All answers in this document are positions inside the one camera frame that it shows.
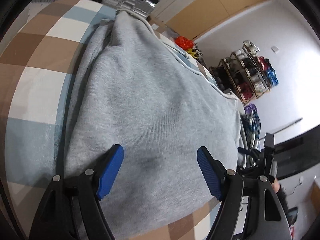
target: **checkered tablecloth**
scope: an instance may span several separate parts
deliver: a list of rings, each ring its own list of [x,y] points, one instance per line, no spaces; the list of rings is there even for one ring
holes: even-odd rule
[[[100,20],[115,16],[114,9],[90,0],[56,1],[30,20],[0,57],[0,176],[26,235],[45,188],[59,172],[65,113],[81,56]],[[177,55],[215,82],[195,59]],[[174,223],[130,239],[203,240],[217,203],[212,199]]]

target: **silver rivet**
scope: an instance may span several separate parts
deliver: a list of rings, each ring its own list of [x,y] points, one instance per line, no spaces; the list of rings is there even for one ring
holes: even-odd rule
[[[55,176],[53,176],[52,180],[53,181],[59,181],[60,178],[61,178],[60,175],[55,175]]]
[[[234,170],[227,170],[227,174],[230,176],[234,176],[236,172]]]
[[[266,176],[263,176],[263,175],[261,175],[261,176],[259,177],[259,179],[260,179],[261,181],[263,181],[263,182],[267,182],[267,181],[268,181],[268,178],[267,178]]]
[[[85,175],[92,175],[93,174],[93,169],[87,169],[85,172],[84,172]]]

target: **blue rubber tip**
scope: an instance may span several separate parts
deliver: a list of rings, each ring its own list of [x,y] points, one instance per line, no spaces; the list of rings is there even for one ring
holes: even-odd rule
[[[212,166],[210,165],[207,157],[205,156],[201,148],[199,148],[197,151],[197,161],[211,195],[215,196],[218,200],[220,200],[221,182],[217,177],[216,173],[213,171]]]
[[[111,187],[115,182],[118,171],[121,167],[123,158],[123,147],[119,145],[118,149],[110,159],[108,165],[105,167],[102,175],[99,178],[99,186],[96,193],[99,200],[102,200],[104,196],[109,194]]]

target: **garment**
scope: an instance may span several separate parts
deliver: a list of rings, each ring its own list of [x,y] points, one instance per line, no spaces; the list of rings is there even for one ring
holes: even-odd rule
[[[240,116],[235,99],[220,95],[182,66],[139,20],[126,12],[104,20],[76,75],[67,126],[65,175],[93,168],[113,144],[124,161],[100,201],[116,239],[172,223],[212,196],[197,164],[206,146],[236,169]]]

